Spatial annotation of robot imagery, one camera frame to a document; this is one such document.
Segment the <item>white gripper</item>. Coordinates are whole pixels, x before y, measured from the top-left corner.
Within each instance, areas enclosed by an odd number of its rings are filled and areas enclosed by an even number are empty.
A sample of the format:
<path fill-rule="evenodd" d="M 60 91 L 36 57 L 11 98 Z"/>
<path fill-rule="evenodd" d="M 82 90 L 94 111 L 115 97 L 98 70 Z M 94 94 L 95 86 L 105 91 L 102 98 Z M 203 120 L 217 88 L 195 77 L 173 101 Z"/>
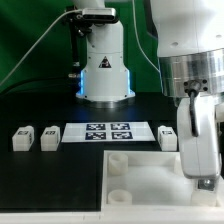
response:
<path fill-rule="evenodd" d="M 183 98 L 177 109 L 177 131 L 181 165 L 189 179 L 200 179 L 197 188 L 213 191 L 220 175 L 221 159 L 212 96 L 195 99 L 198 136 L 192 135 L 190 99 Z"/>

